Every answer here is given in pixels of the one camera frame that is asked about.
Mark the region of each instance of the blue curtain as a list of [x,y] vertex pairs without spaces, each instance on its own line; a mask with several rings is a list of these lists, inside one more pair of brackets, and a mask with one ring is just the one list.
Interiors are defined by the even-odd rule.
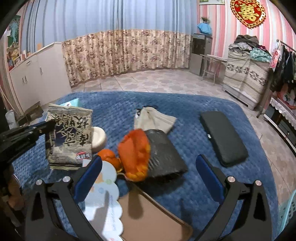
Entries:
[[197,31],[197,0],[123,0],[122,11],[123,29]]
[[78,36],[114,29],[196,33],[196,0],[35,0],[22,29],[21,49],[37,51]]

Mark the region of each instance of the laundry basket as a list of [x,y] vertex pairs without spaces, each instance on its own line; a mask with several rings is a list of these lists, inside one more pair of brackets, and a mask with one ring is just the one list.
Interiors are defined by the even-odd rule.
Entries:
[[291,197],[279,207],[279,234],[286,227],[292,216],[296,212],[296,190],[292,192]]

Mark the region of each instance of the white cabinet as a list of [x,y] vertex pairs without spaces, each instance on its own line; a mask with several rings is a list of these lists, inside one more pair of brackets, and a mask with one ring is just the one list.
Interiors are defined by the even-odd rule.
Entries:
[[13,90],[23,111],[71,93],[61,43],[52,43],[10,71]]

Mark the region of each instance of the gold trim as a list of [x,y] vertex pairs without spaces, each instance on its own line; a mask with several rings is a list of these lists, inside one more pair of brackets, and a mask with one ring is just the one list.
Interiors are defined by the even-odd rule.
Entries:
[[[235,7],[234,7],[234,4],[236,1],[242,1],[244,3],[250,3],[250,2],[253,2],[255,4],[257,4],[259,7],[260,7],[260,10],[261,10],[261,16],[260,18],[252,23],[252,24],[249,24],[247,23],[235,10]],[[254,27],[257,27],[259,26],[261,23],[264,22],[265,18],[266,18],[266,13],[265,13],[265,9],[264,7],[256,0],[231,0],[230,2],[230,8],[231,8],[231,11],[233,12],[233,14],[236,16],[236,18],[245,26],[247,26],[248,28],[254,28]]]

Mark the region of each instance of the blue gripper pad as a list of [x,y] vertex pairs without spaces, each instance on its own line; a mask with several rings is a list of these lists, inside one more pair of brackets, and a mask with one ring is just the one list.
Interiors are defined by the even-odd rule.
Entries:
[[85,200],[89,190],[97,179],[98,175],[102,170],[103,162],[100,156],[95,155],[93,160],[86,166],[82,168],[87,168],[85,173],[81,176],[79,181],[74,187],[73,199],[76,203]]
[[222,204],[224,187],[202,155],[197,156],[195,165],[213,200]]

